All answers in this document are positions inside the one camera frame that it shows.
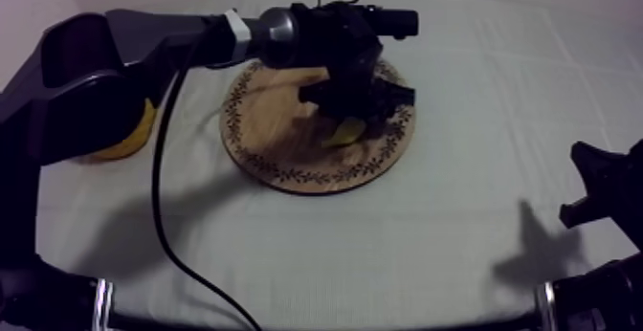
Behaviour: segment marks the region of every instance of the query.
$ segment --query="decorative border pattern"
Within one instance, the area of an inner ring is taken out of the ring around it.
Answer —
[[[364,177],[368,174],[375,174],[382,164],[395,154],[398,144],[404,139],[407,133],[407,126],[412,120],[410,106],[398,106],[395,115],[389,120],[384,135],[385,144],[380,147],[378,156],[370,158],[365,163],[353,165],[347,169],[341,169],[334,173],[311,172],[296,168],[282,168],[279,164],[266,160],[261,155],[254,154],[247,147],[241,145],[241,114],[238,107],[243,103],[244,97],[248,94],[248,84],[253,78],[253,74],[265,68],[260,61],[255,61],[244,70],[236,80],[229,98],[226,100],[224,112],[226,119],[225,138],[231,146],[233,152],[240,162],[245,166],[250,166],[254,171],[261,175],[279,180],[281,183],[295,181],[298,184],[316,183],[318,185],[329,184],[330,182],[348,182],[357,177]],[[393,83],[402,83],[402,79],[397,72],[392,69],[383,60],[379,60],[375,67],[375,74]]]

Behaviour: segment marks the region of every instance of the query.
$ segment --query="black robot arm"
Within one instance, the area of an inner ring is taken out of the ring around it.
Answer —
[[[329,41],[326,32],[339,39]],[[346,47],[352,43],[359,44],[350,49],[355,53],[372,49],[378,57],[378,35],[417,33],[415,11],[346,3],[314,9],[294,4],[258,19],[241,19],[235,11],[116,10],[51,27],[0,94],[0,320],[34,330],[87,329],[88,320],[99,327],[97,315],[106,307],[99,299],[109,298],[104,283],[57,270],[36,253],[40,168],[126,139],[146,101],[158,106],[186,62],[218,68],[259,58],[273,68],[331,67],[339,53],[351,56]],[[196,40],[199,48],[187,60]],[[367,90],[356,92],[368,98]]]

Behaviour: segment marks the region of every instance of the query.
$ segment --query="table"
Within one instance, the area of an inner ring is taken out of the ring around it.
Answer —
[[[144,11],[258,16],[315,0],[187,0]],[[566,231],[584,196],[576,141],[627,151],[643,134],[635,27],[494,0],[363,0],[420,13],[421,34],[384,40],[417,90],[406,155],[351,192],[306,198],[242,175],[218,111],[242,66],[190,73],[163,171],[174,250],[272,327],[441,325],[520,313],[531,290],[635,248],[610,220]],[[117,283],[117,309],[234,325],[231,307],[165,258],[149,207],[152,142],[114,163],[43,170],[38,251]]]

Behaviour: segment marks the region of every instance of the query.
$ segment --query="wooden tray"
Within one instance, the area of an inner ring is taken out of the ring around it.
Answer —
[[[384,60],[376,73],[405,85]],[[273,70],[261,62],[236,79],[223,105],[221,136],[234,161],[279,190],[299,194],[340,192],[366,184],[388,170],[409,145],[415,110],[400,106],[382,130],[368,130],[358,142],[324,148],[337,124],[300,103],[301,85],[328,78],[324,68]]]

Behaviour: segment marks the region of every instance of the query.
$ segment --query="yellow object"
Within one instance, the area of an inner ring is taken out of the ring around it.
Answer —
[[[335,134],[321,142],[322,147],[346,146],[355,143],[366,131],[366,122],[356,118],[346,118],[337,127]]]
[[[143,117],[141,118],[139,125],[127,137],[127,139],[91,154],[90,158],[96,161],[118,160],[124,159],[139,151],[143,146],[145,146],[147,140],[149,140],[149,135],[151,134],[152,126],[154,125],[154,119],[156,118],[156,112],[157,109],[152,105],[152,102],[149,99],[146,99]]]

